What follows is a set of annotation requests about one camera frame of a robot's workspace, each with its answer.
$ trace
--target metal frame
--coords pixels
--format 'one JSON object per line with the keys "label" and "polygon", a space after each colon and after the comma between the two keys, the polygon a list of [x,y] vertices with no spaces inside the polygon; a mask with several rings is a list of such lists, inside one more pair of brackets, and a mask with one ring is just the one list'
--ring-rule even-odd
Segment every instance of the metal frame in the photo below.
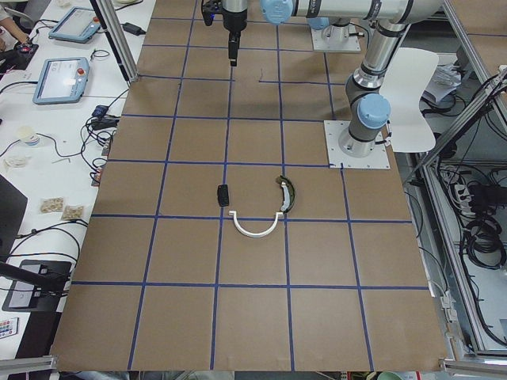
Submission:
{"label": "metal frame", "polygon": [[[465,53],[470,59],[471,65],[474,71],[477,73],[478,78],[481,82],[485,82],[489,77],[487,69],[478,55],[477,51],[471,44],[467,37],[466,31],[460,23],[456,12],[452,8],[450,0],[444,0],[444,10],[448,15],[448,19],[455,29],[456,35],[459,38],[459,42],[462,44]],[[451,127],[443,133],[438,139],[436,146],[433,150],[428,152],[426,155],[419,155],[417,164],[414,169],[404,182],[405,184],[410,181],[412,176],[418,171],[421,171],[421,175],[425,178],[426,188],[431,199],[433,206],[434,215],[436,221],[440,226],[440,234],[443,240],[444,248],[447,251],[449,263],[451,264],[452,271],[456,276],[456,283],[463,300],[464,309],[466,310],[467,320],[470,322],[471,338],[475,340],[474,344],[477,348],[477,355],[486,357],[491,355],[492,350],[486,350],[486,342],[483,336],[483,329],[479,323],[478,313],[475,309],[475,303],[473,294],[469,289],[467,278],[464,274],[462,264],[456,253],[456,246],[452,236],[452,232],[448,225],[448,219],[446,218],[445,210],[448,206],[446,201],[441,197],[440,184],[436,178],[436,174],[431,164],[433,164],[440,152],[457,136],[463,131],[467,125],[475,122],[475,118],[478,115],[484,101],[494,90],[494,87],[500,82],[507,79],[507,72],[503,72],[503,78],[496,78],[489,85],[486,85],[484,89],[477,94],[476,98],[465,108],[465,110],[454,120]],[[498,114],[507,115],[507,107],[503,101],[495,101],[494,109]],[[507,360],[503,357],[491,356],[491,359],[480,359],[478,356],[458,355],[457,360],[443,360],[441,362],[442,369],[444,371],[453,374],[473,374],[483,376],[494,376],[503,377],[507,376]]]}
{"label": "metal frame", "polygon": [[139,72],[135,59],[128,47],[127,39],[111,0],[90,0],[90,2],[101,22],[101,27],[104,29],[105,36],[108,39],[125,81],[130,83],[137,82]]}
{"label": "metal frame", "polygon": [[40,358],[0,360],[0,375],[24,374],[25,372],[55,369],[56,357],[52,355]]}
{"label": "metal frame", "polygon": [[440,363],[444,371],[450,374],[469,374],[470,376],[490,376],[493,378],[507,377],[507,362],[487,363],[485,360],[456,361],[442,360]]}

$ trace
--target white plastic clip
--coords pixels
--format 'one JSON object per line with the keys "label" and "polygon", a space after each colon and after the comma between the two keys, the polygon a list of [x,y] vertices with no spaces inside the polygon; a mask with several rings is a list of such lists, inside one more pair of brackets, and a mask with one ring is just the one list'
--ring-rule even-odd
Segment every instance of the white plastic clip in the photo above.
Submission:
{"label": "white plastic clip", "polygon": [[278,223],[278,219],[282,218],[284,216],[284,213],[277,212],[275,214],[275,220],[274,220],[273,224],[266,231],[257,232],[257,233],[249,232],[239,225],[238,215],[235,210],[230,210],[229,215],[232,216],[232,218],[234,220],[234,225],[236,226],[238,231],[241,232],[243,235],[248,236],[249,238],[263,238],[264,236],[271,234],[275,230],[276,224]]}

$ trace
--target remote control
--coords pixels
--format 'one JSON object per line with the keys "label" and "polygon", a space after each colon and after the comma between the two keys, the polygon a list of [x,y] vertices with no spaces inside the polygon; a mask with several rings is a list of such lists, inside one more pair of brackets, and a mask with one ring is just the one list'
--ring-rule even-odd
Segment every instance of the remote control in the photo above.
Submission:
{"label": "remote control", "polygon": [[19,318],[11,318],[0,322],[0,339],[17,334]]}

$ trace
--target grid line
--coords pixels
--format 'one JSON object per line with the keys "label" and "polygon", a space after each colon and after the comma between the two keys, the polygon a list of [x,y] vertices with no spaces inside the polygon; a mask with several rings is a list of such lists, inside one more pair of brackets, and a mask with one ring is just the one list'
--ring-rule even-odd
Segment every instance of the grid line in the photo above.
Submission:
{"label": "grid line", "polygon": [[[281,167],[282,175],[286,175],[285,167],[285,133],[284,133],[284,102],[282,92],[282,74],[281,74],[281,57],[280,57],[280,27],[276,26],[276,65],[278,75],[278,112],[280,113],[280,141],[281,141]],[[284,249],[285,249],[285,272],[287,276],[287,320],[288,320],[288,348],[291,361],[291,371],[295,371],[294,357],[294,336],[292,331],[292,295],[291,295],[291,266],[288,244],[288,224],[287,214],[284,214]]]}
{"label": "grid line", "polygon": [[[190,220],[219,220],[219,216],[191,216],[191,215],[135,215],[135,214],[92,214],[94,218],[141,218],[141,219],[190,219]],[[233,220],[232,217],[224,216],[223,220]],[[273,218],[249,218],[238,217],[245,222],[272,222]],[[371,223],[371,224],[412,224],[411,220],[376,220],[376,219],[308,219],[289,218],[287,222],[312,222],[312,223]]]}
{"label": "grid line", "polygon": [[[194,0],[194,13],[196,11],[196,7],[197,7],[197,0]],[[181,68],[181,76],[182,77],[185,75],[185,68],[186,68],[188,57],[189,57],[189,45],[190,45],[190,37],[192,35],[192,30],[193,30],[193,24],[194,24],[194,20],[192,20],[191,24],[190,24],[189,38],[188,38],[187,48],[186,48],[186,51],[185,51],[185,58],[183,60],[183,67]],[[178,87],[178,91],[177,91],[176,104],[174,105],[174,115],[175,116],[177,115],[177,109],[178,109],[178,105],[179,105],[180,98],[181,98],[181,85],[182,85],[182,83],[180,82],[180,86]],[[173,122],[172,122],[172,125],[171,125],[171,132],[170,132],[169,142],[167,144],[167,151],[166,151],[166,161],[169,161],[170,149],[171,149],[171,146],[172,146],[173,133],[174,133],[174,124],[175,123],[176,123],[176,117],[173,118]],[[149,269],[150,269],[150,261],[151,261],[151,254],[152,254],[152,251],[153,251],[154,237],[155,237],[155,233],[156,233],[156,230],[157,230],[157,224],[158,224],[158,214],[160,212],[160,206],[162,204],[162,196],[163,196],[163,192],[164,192],[164,186],[165,186],[165,183],[166,183],[167,166],[168,166],[168,163],[167,162],[164,163],[164,170],[162,172],[162,181],[161,181],[161,184],[160,184],[160,191],[158,193],[157,208],[156,208],[156,212],[155,212],[155,216],[154,216],[154,222],[153,222],[153,230],[151,231],[150,245],[149,245],[149,248],[148,248],[147,260],[146,260],[146,265],[145,265],[145,268],[144,268],[143,285],[141,287],[141,294],[139,296],[139,305],[138,305],[138,310],[137,310],[137,316],[136,316],[136,319],[135,319],[135,328],[134,328],[134,333],[132,335],[131,351],[130,351],[130,355],[129,355],[129,358],[128,358],[128,370],[131,370],[132,363],[134,361],[135,345],[136,345],[136,342],[137,342],[137,334],[139,332],[139,323],[140,323],[141,313],[142,313],[142,309],[143,309],[144,291],[146,289],[146,286],[144,284],[147,282],[148,272],[149,272]]]}
{"label": "grid line", "polygon": [[[189,20],[191,21],[188,43],[186,45],[165,45],[165,44],[144,44],[144,46],[160,46],[160,47],[185,47],[185,58],[183,62],[183,67],[181,69],[181,76],[159,76],[159,75],[142,75],[148,78],[161,78],[161,79],[174,79],[180,81],[180,87],[177,91],[177,99],[174,106],[173,115],[140,115],[140,114],[123,114],[123,116],[129,117],[158,117],[158,118],[166,118],[172,119],[172,127],[170,132],[170,138],[168,142],[168,147],[166,150],[166,159],[165,160],[130,160],[130,159],[115,159],[111,158],[109,161],[111,162],[138,162],[138,163],[152,163],[152,164],[163,164],[164,170],[162,174],[162,182],[160,185],[160,191],[158,194],[158,202],[156,207],[155,215],[122,215],[122,214],[93,214],[94,218],[141,218],[141,219],[153,219],[153,228],[151,231],[151,239],[148,248],[147,260],[144,268],[144,275],[142,282],[136,281],[72,281],[74,285],[102,285],[102,286],[133,286],[133,287],[141,287],[141,292],[139,296],[139,305],[137,310],[137,316],[135,320],[135,328],[132,337],[132,345],[131,351],[128,360],[128,369],[131,370],[132,364],[135,357],[135,346],[137,341],[137,335],[139,332],[139,324],[141,320],[141,314],[143,311],[143,301],[145,290],[147,287],[197,287],[197,288],[212,288],[214,290],[214,298],[213,298],[213,315],[212,315],[212,340],[211,340],[211,352],[210,352],[210,370],[214,369],[215,366],[215,349],[216,349],[216,330],[217,330],[217,320],[218,320],[218,305],[219,305],[219,289],[221,288],[252,288],[252,289],[285,289],[287,291],[287,308],[288,308],[288,340],[289,340],[289,352],[290,352],[290,367],[291,371],[295,371],[295,353],[294,353],[294,337],[293,337],[293,324],[292,324],[292,289],[331,289],[331,290],[355,290],[358,294],[359,306],[361,319],[364,329],[364,339],[368,353],[368,362],[370,366],[370,370],[373,371],[374,363],[372,358],[372,349],[369,341],[368,335],[368,327],[366,321],[366,315],[364,310],[364,300],[362,291],[427,291],[429,287],[420,287],[420,286],[406,286],[406,287],[389,287],[389,286],[362,286],[360,284],[360,272],[358,267],[358,262],[356,258],[356,250],[353,236],[353,224],[354,223],[392,223],[392,224],[411,224],[411,220],[367,220],[367,219],[357,219],[354,220],[351,218],[350,210],[349,210],[349,200],[347,196],[347,188],[345,183],[345,173],[344,168],[341,167],[339,169],[339,175],[341,176],[342,186],[343,186],[343,198],[345,201],[345,211],[346,218],[345,219],[309,219],[309,218],[289,218],[287,215],[284,216],[284,255],[285,255],[285,271],[286,271],[286,284],[269,284],[269,283],[260,283],[260,284],[241,284],[241,283],[220,283],[220,261],[223,249],[223,224],[225,221],[231,221],[232,218],[226,216],[224,214],[225,208],[220,208],[219,216],[187,216],[187,215],[160,215],[160,207],[162,204],[164,187],[166,186],[166,177],[167,171],[170,165],[222,165],[223,166],[223,175],[222,181],[225,184],[227,182],[227,169],[229,165],[257,165],[257,166],[275,166],[281,167],[281,172],[285,176],[287,167],[301,167],[301,168],[329,168],[328,165],[316,165],[316,164],[288,164],[285,161],[285,130],[284,123],[289,121],[295,122],[306,122],[306,123],[322,123],[320,120],[291,120],[284,119],[284,109],[283,109],[283,84],[315,84],[328,86],[329,91],[329,100],[330,107],[333,118],[336,119],[336,115],[334,113],[334,103],[333,103],[333,91],[332,86],[344,86],[345,83],[332,83],[330,81],[330,72],[326,54],[324,54],[325,67],[326,67],[326,78],[327,82],[283,82],[281,81],[281,64],[280,64],[280,52],[281,51],[296,51],[296,52],[305,52],[304,50],[293,50],[293,49],[281,49],[280,48],[280,31],[279,27],[276,27],[276,48],[242,48],[244,50],[256,50],[256,51],[276,51],[277,53],[277,73],[278,80],[277,81],[259,81],[261,83],[273,83],[278,85],[278,95],[279,95],[279,118],[278,119],[269,119],[269,118],[246,118],[246,117],[231,117],[231,108],[232,108],[232,93],[234,86],[234,69],[230,69],[229,78],[228,79],[210,79],[210,78],[187,78],[185,76],[185,72],[187,70],[187,62],[189,58],[189,51],[191,48],[210,48],[210,49],[227,49],[226,47],[209,47],[209,46],[195,46],[191,45],[190,41],[193,35],[193,27],[195,22],[198,22],[200,19],[196,18],[196,10],[198,8],[198,1],[195,0],[194,10],[193,10],[193,18],[192,19],[181,19],[176,17],[153,17],[153,19],[167,19],[167,20]],[[210,82],[229,82],[229,93],[228,93],[228,104],[227,104],[227,117],[207,117],[207,116],[179,116],[178,115],[178,107],[180,106],[181,100],[181,91],[185,81],[188,80],[196,80],[196,81],[210,81]],[[225,141],[225,152],[224,152],[224,160],[223,161],[171,161],[170,160],[170,151],[171,145],[173,142],[173,134],[175,130],[175,125],[178,119],[194,119],[194,120],[226,120],[227,129],[226,129],[226,141]],[[228,148],[229,148],[229,138],[230,138],[230,127],[231,120],[266,120],[266,121],[278,121],[280,122],[280,141],[281,141],[281,163],[256,163],[256,162],[234,162],[228,161]],[[151,262],[151,254],[154,248],[154,239],[157,231],[157,225],[159,219],[188,219],[188,220],[215,220],[219,221],[219,237],[218,237],[218,245],[216,252],[216,262],[215,262],[215,281],[214,283],[164,283],[164,282],[150,282],[148,281],[149,267]],[[272,218],[238,218],[242,221],[272,221]],[[331,222],[331,223],[346,223],[349,229],[349,243],[352,250],[353,255],[353,266],[355,271],[356,284],[355,285],[315,285],[315,284],[292,284],[290,278],[290,244],[289,244],[289,224],[293,222],[315,222],[315,223],[323,223],[323,222]]]}
{"label": "grid line", "polygon": [[160,283],[151,281],[88,281],[75,280],[73,285],[131,286],[131,287],[210,287],[210,288],[252,288],[252,289],[331,289],[361,291],[428,291],[422,286],[385,286],[385,285],[310,285],[310,284],[275,284],[275,283]]}
{"label": "grid line", "polygon": [[[227,98],[227,126],[226,126],[226,134],[225,134],[225,152],[223,154],[223,174],[222,174],[222,183],[226,184],[227,182],[227,159],[229,157],[229,135],[231,131],[231,99],[232,99],[232,85],[234,83],[233,80],[234,69],[231,67],[229,69],[229,94]],[[210,371],[215,367],[215,340],[216,340],[216,319],[217,319],[217,309],[219,302],[219,276],[220,276],[220,258],[222,256],[222,237],[223,237],[223,211],[224,207],[220,208],[220,222],[219,222],[219,244],[216,254],[216,273],[215,273],[215,293],[213,298],[213,320],[212,320],[212,349],[210,354]]]}
{"label": "grid line", "polygon": [[345,174],[343,165],[340,168],[340,177],[343,185],[343,198],[345,201],[345,212],[347,215],[347,225],[349,228],[349,236],[350,236],[350,248],[352,250],[352,257],[354,263],[354,272],[356,274],[356,282],[357,282],[357,295],[359,296],[359,307],[361,312],[361,319],[363,322],[363,330],[364,330],[364,341],[366,343],[366,351],[368,353],[368,362],[370,364],[370,371],[374,371],[373,367],[373,357],[372,357],[372,347],[370,346],[370,337],[368,335],[368,324],[366,322],[366,313],[364,311],[364,301],[363,301],[363,293],[361,291],[361,281],[359,276],[359,266],[357,265],[357,257],[356,257],[356,246],[354,244],[354,235],[352,230],[352,222],[350,220],[350,209],[349,209],[349,198],[347,196],[347,185],[345,183]]}

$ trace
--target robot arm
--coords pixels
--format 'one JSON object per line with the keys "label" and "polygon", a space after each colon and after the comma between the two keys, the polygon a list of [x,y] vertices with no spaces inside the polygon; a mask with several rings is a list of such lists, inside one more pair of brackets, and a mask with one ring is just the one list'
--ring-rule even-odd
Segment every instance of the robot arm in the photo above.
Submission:
{"label": "robot arm", "polygon": [[210,26],[216,14],[223,17],[223,27],[229,31],[229,62],[238,64],[238,50],[241,32],[246,28],[248,0],[210,0],[203,4],[204,23]]}
{"label": "robot arm", "polygon": [[[265,19],[275,25],[293,16],[378,21],[366,56],[346,85],[353,119],[347,135],[341,137],[344,152],[354,157],[368,155],[375,137],[389,118],[389,104],[378,94],[389,63],[408,26],[433,15],[443,0],[260,0],[260,3]],[[232,66],[237,63],[247,7],[248,0],[210,0],[203,7],[207,25],[211,24],[214,13],[223,15],[223,25],[229,31]]]}

